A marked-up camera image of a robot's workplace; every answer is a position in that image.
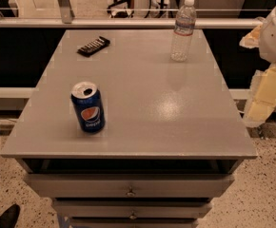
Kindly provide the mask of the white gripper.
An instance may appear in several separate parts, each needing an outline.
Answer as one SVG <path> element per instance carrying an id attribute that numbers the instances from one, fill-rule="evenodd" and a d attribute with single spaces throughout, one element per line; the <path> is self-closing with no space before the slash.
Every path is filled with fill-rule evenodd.
<path id="1" fill-rule="evenodd" d="M 243 121 L 246 127 L 263 124 L 276 108 L 276 7 L 264 20 L 244 36 L 243 48 L 259 47 L 260 57 L 270 63 L 266 71 L 256 70 L 246 100 Z"/>

